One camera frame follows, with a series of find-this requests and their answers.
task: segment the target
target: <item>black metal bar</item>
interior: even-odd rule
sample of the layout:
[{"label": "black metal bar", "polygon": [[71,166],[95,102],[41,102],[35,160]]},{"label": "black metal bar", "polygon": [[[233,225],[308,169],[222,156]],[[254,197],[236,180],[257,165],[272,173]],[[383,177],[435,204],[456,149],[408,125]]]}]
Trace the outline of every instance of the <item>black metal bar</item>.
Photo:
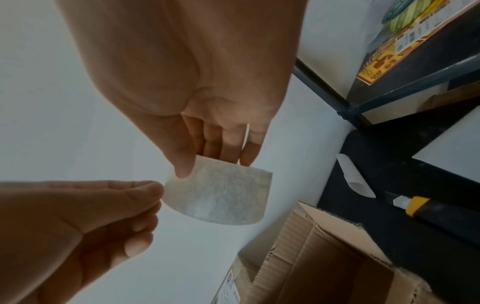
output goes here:
[{"label": "black metal bar", "polygon": [[357,129],[372,125],[363,115],[351,114],[350,103],[298,58],[293,74]]}]

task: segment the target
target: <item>person's left hand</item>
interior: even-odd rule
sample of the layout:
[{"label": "person's left hand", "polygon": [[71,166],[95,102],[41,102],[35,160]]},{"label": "person's left hand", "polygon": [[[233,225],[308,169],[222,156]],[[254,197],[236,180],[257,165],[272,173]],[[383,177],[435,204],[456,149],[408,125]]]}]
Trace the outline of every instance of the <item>person's left hand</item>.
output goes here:
[{"label": "person's left hand", "polygon": [[156,182],[0,184],[0,303],[66,303],[153,240]]}]

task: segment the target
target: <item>green striped object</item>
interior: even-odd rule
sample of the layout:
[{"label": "green striped object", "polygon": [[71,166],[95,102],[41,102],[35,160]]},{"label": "green striped object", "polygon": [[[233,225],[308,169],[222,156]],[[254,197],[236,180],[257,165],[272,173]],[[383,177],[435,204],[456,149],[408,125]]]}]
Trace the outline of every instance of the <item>green striped object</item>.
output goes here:
[{"label": "green striped object", "polygon": [[433,0],[414,0],[400,15],[395,17],[386,26],[393,33],[400,32],[412,24],[412,22],[432,4],[432,1]]}]

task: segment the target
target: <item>black shelf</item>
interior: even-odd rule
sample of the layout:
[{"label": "black shelf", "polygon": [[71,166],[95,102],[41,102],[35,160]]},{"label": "black shelf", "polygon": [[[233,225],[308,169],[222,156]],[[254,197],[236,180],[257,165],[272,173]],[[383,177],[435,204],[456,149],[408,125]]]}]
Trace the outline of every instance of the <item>black shelf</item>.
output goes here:
[{"label": "black shelf", "polygon": [[446,25],[371,86],[355,79],[347,101],[357,115],[480,70],[480,5]]}]

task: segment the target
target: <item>curved paper piece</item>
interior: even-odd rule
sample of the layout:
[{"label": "curved paper piece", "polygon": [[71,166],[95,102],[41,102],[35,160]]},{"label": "curved paper piece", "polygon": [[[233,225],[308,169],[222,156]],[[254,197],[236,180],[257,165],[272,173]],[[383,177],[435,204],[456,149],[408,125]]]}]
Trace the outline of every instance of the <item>curved paper piece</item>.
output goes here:
[{"label": "curved paper piece", "polygon": [[263,219],[271,183],[271,172],[197,156],[186,179],[170,169],[162,201],[202,221],[250,225]]},{"label": "curved paper piece", "polygon": [[343,171],[343,176],[345,177],[350,189],[360,195],[376,198],[375,193],[364,180],[354,163],[352,163],[352,160],[345,154],[337,154],[336,158],[340,164],[341,170]]}]

